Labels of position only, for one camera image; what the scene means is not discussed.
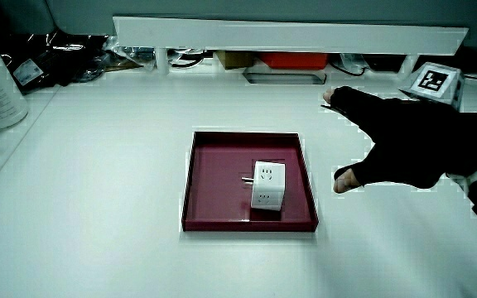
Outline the person's right hand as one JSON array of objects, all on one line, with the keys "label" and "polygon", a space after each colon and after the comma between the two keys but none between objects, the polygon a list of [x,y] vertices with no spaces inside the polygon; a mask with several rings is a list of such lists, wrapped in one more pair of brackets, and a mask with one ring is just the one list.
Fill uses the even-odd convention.
[{"label": "person's right hand", "polygon": [[443,174],[465,187],[476,183],[477,113],[458,110],[464,86],[458,69],[425,63],[400,88],[408,99],[381,99],[349,86],[327,91],[325,108],[374,143],[362,161],[335,172],[335,192],[378,182],[429,189]]}]

